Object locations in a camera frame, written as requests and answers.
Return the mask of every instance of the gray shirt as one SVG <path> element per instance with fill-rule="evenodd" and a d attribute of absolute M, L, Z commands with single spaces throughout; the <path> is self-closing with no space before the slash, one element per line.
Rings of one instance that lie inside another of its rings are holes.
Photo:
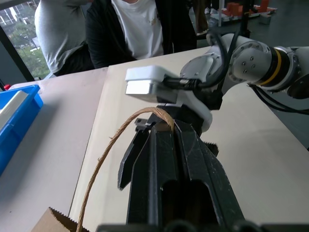
<path fill-rule="evenodd" d="M 58 72 L 86 40 L 81 5 L 90 0 L 41 0 L 35 12 L 36 34 L 49 70 Z"/>

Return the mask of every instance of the black cable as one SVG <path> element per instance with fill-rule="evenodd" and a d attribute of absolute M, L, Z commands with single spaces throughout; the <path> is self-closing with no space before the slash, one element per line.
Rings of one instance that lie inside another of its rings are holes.
<path fill-rule="evenodd" d="M 225 78 L 225 74 L 227 73 L 227 69 L 229 65 L 228 54 L 227 54 L 225 46 L 223 45 L 221 36 L 219 36 L 218 33 L 213 30 L 209 30 L 208 34 L 212 35 L 215 41 L 217 42 L 217 45 L 220 49 L 220 53 L 222 57 L 222 65 L 220 67 L 220 71 L 218 72 L 217 76 L 214 78 L 215 82 L 213 83 L 202 82 L 198 85 L 198 88 L 209 88 L 209 87 L 219 84 Z"/>
<path fill-rule="evenodd" d="M 238 37 L 240 36 L 240 32 L 241 32 L 240 29 L 238 29 L 238 31 L 233 36 L 230 48 L 229 48 L 228 53 L 227 53 L 228 58 L 229 58 L 228 63 L 230 63 L 230 60 L 232 58 L 232 54 L 233 54 L 233 52 L 234 52 L 234 50 L 236 48 L 236 43 L 237 43 Z"/>
<path fill-rule="evenodd" d="M 284 108 L 280 108 L 280 107 L 277 107 L 273 104 L 271 104 L 270 102 L 266 101 L 265 98 L 262 97 L 262 95 L 260 94 L 260 92 L 258 91 L 257 87 L 256 86 L 253 86 L 253 85 L 249 85 L 252 90 L 255 92 L 255 94 L 258 96 L 258 98 L 265 104 L 267 105 L 268 107 L 271 107 L 275 110 L 278 110 L 278 111 L 282 111 L 282 112 L 287 112 L 287 113 L 297 113 L 297 114 L 301 114 L 301 115 L 309 115 L 309 112 L 306 112 L 306 111 L 302 111 L 302 110 L 296 110 L 296 109 L 284 109 Z"/>
<path fill-rule="evenodd" d="M 271 96 L 269 96 L 264 90 L 262 90 L 260 87 L 258 86 L 255 86 L 254 88 L 256 88 L 264 97 L 266 97 L 268 100 L 272 101 L 273 103 L 285 108 L 285 109 L 288 109 L 288 110 L 292 110 L 292 111 L 296 111 L 297 112 L 305 112 L 305 113 L 309 113 L 309 109 L 304 109 L 304 110 L 297 110 L 297 109 L 294 109 L 294 108 L 291 108 L 287 105 L 284 105 L 282 104 L 281 102 L 275 100 L 274 98 L 272 98 Z"/>

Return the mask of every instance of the window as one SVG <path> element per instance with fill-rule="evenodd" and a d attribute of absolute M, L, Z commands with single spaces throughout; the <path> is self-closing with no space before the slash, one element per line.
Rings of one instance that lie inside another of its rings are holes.
<path fill-rule="evenodd" d="M 49 74 L 46 61 L 35 33 L 34 14 L 39 0 L 0 10 L 0 26 L 34 78 Z"/>

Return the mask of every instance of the person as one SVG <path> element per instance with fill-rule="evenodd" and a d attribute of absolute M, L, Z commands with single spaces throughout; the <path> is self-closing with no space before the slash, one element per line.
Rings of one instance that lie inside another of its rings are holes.
<path fill-rule="evenodd" d="M 207 0 L 192 0 L 196 20 L 197 36 L 204 35 L 208 31 L 208 23 L 204 13 L 206 1 Z"/>
<path fill-rule="evenodd" d="M 219 0 L 206 0 L 205 14 L 216 14 L 219 9 Z"/>
<path fill-rule="evenodd" d="M 95 0 L 86 38 L 95 68 L 197 47 L 183 0 Z"/>
<path fill-rule="evenodd" d="M 41 0 L 35 12 L 36 34 L 51 73 L 61 76 L 94 69 L 81 5 L 89 0 Z"/>

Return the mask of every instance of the white t-shirt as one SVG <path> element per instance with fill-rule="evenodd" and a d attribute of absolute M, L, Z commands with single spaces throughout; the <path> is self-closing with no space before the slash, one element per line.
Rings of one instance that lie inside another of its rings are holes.
<path fill-rule="evenodd" d="M 132 4 L 112 0 L 112 5 L 132 57 L 145 59 L 163 55 L 162 26 L 155 0 L 138 0 Z"/>

